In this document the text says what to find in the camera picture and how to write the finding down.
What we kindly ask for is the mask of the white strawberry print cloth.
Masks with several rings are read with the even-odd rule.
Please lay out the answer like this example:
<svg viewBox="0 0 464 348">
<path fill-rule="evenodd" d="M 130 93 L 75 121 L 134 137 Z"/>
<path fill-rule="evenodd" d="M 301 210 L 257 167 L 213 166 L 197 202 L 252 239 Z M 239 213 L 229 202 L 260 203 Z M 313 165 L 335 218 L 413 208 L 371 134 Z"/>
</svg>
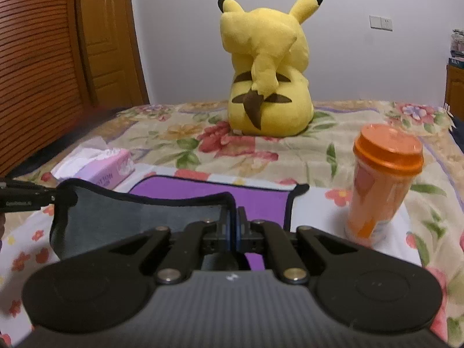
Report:
<svg viewBox="0 0 464 348">
<path fill-rule="evenodd" d="M 232 192 L 236 201 L 245 207 L 250 218 L 263 218 L 269 215 L 274 206 L 283 209 L 282 198 L 295 186 L 294 181 L 278 184 L 260 179 L 138 164 L 115 190 L 119 193 L 180 199 L 188 195 L 188 188 L 192 188 L 194 196 L 225 189 Z M 295 198 L 290 229 L 294 231 L 298 226 L 310 225 L 342 237 L 350 200 L 349 191 L 312 186 Z M 6 218 L 7 231 L 1 247 L 1 338 L 7 346 L 18 344 L 33 330 L 22 306 L 21 289 L 35 270 L 57 260 L 49 244 L 52 220 L 52 206 L 32 213 L 11 214 Z M 396 212 L 388 226 L 386 238 L 376 248 L 384 254 L 420 264 L 405 206 Z"/>
</svg>

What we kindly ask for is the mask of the stack of folded fabrics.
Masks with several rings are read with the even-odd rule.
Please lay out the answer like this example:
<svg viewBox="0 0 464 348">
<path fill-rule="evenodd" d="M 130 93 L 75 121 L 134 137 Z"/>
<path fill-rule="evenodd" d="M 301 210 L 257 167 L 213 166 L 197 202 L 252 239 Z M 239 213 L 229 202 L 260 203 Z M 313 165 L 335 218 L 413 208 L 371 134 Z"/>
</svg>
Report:
<svg viewBox="0 0 464 348">
<path fill-rule="evenodd" d="M 464 32 L 454 29 L 451 34 L 450 57 L 448 63 L 463 69 L 464 63 Z"/>
</svg>

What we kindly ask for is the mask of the wooden sideboard cabinet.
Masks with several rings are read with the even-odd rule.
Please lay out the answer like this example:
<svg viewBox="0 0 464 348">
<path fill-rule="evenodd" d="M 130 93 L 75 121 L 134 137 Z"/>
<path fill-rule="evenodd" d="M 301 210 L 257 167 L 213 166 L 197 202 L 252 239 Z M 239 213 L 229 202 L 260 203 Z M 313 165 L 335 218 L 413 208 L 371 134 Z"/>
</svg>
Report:
<svg viewBox="0 0 464 348">
<path fill-rule="evenodd" d="M 454 117 L 464 120 L 464 70 L 447 66 L 445 106 Z"/>
</svg>

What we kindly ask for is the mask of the grey purple microfibre towel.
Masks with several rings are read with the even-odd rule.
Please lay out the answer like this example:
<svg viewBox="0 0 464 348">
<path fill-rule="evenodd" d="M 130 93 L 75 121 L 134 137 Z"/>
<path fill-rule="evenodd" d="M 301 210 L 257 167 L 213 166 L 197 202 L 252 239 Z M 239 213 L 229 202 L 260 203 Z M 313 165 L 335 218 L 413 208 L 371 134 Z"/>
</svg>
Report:
<svg viewBox="0 0 464 348">
<path fill-rule="evenodd" d="M 117 193 L 70 179 L 58 186 L 62 196 L 75 195 L 73 206 L 56 204 L 50 245 L 60 259 L 114 244 L 159 226 L 178 233 L 191 222 L 216 221 L 226 210 L 228 222 L 244 207 L 252 220 L 277 223 L 288 230 L 294 200 L 307 184 L 291 189 L 266 189 L 155 175 L 137 182 L 128 193 Z"/>
</svg>

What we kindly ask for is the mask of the wooden louvred wardrobe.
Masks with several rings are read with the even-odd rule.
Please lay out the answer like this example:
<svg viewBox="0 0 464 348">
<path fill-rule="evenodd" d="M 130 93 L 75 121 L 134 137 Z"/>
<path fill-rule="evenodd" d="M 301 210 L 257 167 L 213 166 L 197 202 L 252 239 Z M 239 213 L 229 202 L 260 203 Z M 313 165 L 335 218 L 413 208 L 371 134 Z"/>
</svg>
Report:
<svg viewBox="0 0 464 348">
<path fill-rule="evenodd" d="M 149 101 L 131 0 L 1 0 L 1 173 Z"/>
</svg>

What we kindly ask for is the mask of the pink tissue box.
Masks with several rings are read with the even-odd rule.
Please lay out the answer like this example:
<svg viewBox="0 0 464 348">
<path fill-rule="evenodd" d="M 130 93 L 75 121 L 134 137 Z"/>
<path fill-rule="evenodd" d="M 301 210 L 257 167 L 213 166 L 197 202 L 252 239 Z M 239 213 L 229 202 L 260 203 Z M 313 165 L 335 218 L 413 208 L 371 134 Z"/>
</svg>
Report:
<svg viewBox="0 0 464 348">
<path fill-rule="evenodd" d="M 114 189 L 134 169 L 131 153 L 126 149 L 80 146 L 56 165 L 51 174 L 59 182 L 75 178 L 106 189 Z"/>
</svg>

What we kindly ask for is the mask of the orange lidded plastic cup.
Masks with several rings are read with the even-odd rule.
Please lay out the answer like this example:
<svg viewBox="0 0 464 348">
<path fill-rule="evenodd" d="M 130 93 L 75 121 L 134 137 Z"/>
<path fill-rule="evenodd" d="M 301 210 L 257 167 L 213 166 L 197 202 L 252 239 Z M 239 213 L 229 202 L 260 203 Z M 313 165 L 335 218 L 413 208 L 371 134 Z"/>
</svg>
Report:
<svg viewBox="0 0 464 348">
<path fill-rule="evenodd" d="M 422 172 L 422 143 L 391 126 L 363 126 L 354 141 L 356 165 L 345 224 L 348 239 L 373 247 L 388 235 L 413 180 Z"/>
</svg>

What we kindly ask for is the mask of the yellow Pikachu plush toy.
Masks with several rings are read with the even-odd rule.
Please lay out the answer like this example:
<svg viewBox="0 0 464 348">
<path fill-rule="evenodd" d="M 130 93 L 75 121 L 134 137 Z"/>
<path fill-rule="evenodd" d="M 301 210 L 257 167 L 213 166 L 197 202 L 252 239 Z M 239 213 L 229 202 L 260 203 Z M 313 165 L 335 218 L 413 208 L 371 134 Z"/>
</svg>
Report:
<svg viewBox="0 0 464 348">
<path fill-rule="evenodd" d="M 246 11 L 235 0 L 219 0 L 222 47 L 234 69 L 228 100 L 232 131 L 288 137 L 304 131 L 314 116 L 309 81 L 309 46 L 303 23 L 323 0 L 296 0 L 290 11 Z"/>
</svg>

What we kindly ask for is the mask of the white wall switch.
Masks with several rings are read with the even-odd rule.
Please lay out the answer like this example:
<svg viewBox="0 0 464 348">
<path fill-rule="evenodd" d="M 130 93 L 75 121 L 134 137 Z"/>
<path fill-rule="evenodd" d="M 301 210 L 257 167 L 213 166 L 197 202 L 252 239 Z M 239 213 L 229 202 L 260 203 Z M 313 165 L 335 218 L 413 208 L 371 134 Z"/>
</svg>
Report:
<svg viewBox="0 0 464 348">
<path fill-rule="evenodd" d="M 385 17 L 369 16 L 370 27 L 372 29 L 383 30 L 387 32 L 392 32 L 392 20 Z"/>
</svg>

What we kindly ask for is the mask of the floral bed blanket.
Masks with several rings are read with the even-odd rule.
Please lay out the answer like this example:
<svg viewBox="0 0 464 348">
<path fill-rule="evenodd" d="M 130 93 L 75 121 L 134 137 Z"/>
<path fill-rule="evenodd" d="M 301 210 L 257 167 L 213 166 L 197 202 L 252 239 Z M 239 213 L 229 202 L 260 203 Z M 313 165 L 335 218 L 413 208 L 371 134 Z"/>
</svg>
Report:
<svg viewBox="0 0 464 348">
<path fill-rule="evenodd" d="M 458 121 L 442 108 L 399 102 L 318 104 L 306 131 L 295 137 L 232 134 L 222 102 L 146 105 L 119 112 L 86 134 L 48 147 L 18 177 L 55 185 L 51 170 L 73 148 L 93 137 L 128 149 L 136 170 L 120 185 L 155 174 L 235 185 L 258 181 L 325 189 L 319 207 L 343 212 L 350 201 L 355 158 L 352 145 L 367 123 L 386 123 L 417 136 L 425 166 L 405 199 L 411 224 L 398 230 L 404 250 L 438 279 L 444 301 L 433 330 L 453 347 L 463 343 L 463 151 Z"/>
</svg>

